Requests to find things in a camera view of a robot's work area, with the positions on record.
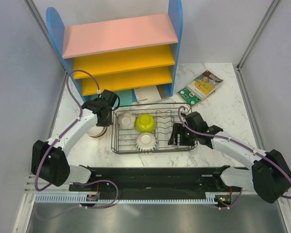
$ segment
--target wire dish rack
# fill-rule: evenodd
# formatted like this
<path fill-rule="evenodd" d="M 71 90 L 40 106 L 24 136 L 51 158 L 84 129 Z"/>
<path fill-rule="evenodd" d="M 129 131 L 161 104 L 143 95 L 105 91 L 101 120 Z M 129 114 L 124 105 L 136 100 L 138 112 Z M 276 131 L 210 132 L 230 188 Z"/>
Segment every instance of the wire dish rack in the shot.
<path fill-rule="evenodd" d="M 120 129 L 118 117 L 124 112 L 130 112 L 136 118 L 144 113 L 154 117 L 156 128 L 152 134 L 158 144 L 156 150 L 150 151 L 151 153 L 193 150 L 196 143 L 194 146 L 168 145 L 174 123 L 180 123 L 178 118 L 178 108 L 180 106 L 185 107 L 186 114 L 192 112 L 191 107 L 185 103 L 153 103 L 119 107 L 117 111 L 113 112 L 111 150 L 116 154 L 149 153 L 148 151 L 137 150 L 136 139 L 140 133 L 136 129 Z"/>

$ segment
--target yellow-green bowl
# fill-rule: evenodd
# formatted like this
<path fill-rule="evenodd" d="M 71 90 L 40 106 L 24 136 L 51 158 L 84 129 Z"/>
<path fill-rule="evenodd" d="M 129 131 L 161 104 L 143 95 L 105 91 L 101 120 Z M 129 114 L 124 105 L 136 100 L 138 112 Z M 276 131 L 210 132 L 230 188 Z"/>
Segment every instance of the yellow-green bowl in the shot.
<path fill-rule="evenodd" d="M 155 129 L 155 120 L 150 114 L 141 114 L 138 116 L 135 126 L 140 133 L 151 133 Z"/>

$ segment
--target white wall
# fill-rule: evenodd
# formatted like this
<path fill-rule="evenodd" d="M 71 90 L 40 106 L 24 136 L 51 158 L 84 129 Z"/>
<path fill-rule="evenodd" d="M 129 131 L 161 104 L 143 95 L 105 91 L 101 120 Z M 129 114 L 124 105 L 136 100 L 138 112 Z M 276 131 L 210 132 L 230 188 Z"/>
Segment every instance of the white wall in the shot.
<path fill-rule="evenodd" d="M 0 0 L 0 233 L 12 232 L 31 167 L 46 140 L 64 70 L 23 0 Z"/>
<path fill-rule="evenodd" d="M 281 1 L 242 73 L 265 146 L 291 169 L 291 0 Z"/>
<path fill-rule="evenodd" d="M 45 19 L 55 7 L 76 25 L 166 13 L 168 0 L 33 0 Z M 182 0 L 181 63 L 238 63 L 272 0 Z"/>

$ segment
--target yellow shelf board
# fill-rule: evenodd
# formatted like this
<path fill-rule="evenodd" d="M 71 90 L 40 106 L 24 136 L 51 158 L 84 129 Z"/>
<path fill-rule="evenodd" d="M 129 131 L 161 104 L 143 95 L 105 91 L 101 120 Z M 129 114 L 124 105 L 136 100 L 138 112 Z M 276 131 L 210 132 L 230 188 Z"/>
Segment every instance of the yellow shelf board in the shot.
<path fill-rule="evenodd" d="M 122 72 L 95 77 L 101 91 L 127 90 L 143 86 L 172 83 L 172 77 L 168 67 L 141 69 L 130 72 Z M 82 94 L 84 96 L 97 94 L 97 86 L 92 78 L 82 80 Z"/>
<path fill-rule="evenodd" d="M 171 66 L 175 60 L 169 45 L 100 53 L 74 59 L 74 69 L 86 70 L 94 76 L 127 72 L 145 68 Z M 76 72 L 74 79 L 88 78 Z"/>

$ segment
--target metal floor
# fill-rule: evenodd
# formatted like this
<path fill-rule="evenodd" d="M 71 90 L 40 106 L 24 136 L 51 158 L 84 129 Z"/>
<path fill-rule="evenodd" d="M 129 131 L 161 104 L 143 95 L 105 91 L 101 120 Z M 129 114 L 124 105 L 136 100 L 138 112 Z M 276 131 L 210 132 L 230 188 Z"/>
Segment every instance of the metal floor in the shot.
<path fill-rule="evenodd" d="M 41 217 L 75 204 L 36 203 Z M 186 204 L 118 204 L 101 210 L 77 208 L 50 221 L 31 218 L 28 233 L 286 233 L 278 203 L 243 195 L 230 210 Z"/>

